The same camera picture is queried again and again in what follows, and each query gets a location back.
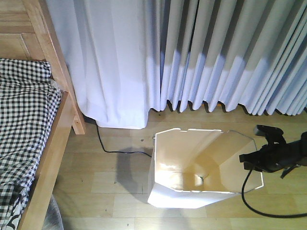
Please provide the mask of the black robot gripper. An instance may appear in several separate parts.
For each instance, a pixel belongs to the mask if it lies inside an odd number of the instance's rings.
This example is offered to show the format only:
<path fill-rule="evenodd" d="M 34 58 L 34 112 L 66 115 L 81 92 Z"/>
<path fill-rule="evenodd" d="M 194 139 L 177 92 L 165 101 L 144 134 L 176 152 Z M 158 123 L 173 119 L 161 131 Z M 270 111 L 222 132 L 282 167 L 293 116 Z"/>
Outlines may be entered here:
<path fill-rule="evenodd" d="M 245 170 L 273 173 L 291 162 L 289 148 L 282 144 L 264 145 L 255 152 L 239 155 Z"/>

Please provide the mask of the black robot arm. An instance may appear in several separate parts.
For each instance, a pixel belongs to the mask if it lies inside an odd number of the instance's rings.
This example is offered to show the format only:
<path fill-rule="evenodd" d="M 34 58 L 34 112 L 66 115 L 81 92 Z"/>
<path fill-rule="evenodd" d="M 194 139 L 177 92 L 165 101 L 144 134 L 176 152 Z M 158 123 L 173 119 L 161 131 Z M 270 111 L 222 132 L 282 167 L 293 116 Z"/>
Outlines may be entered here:
<path fill-rule="evenodd" d="M 283 132 L 257 132 L 268 142 L 258 151 L 239 155 L 239 161 L 244 164 L 245 170 L 274 173 L 283 169 L 281 178 L 284 178 L 294 168 L 307 165 L 307 133 L 301 139 L 286 143 Z"/>

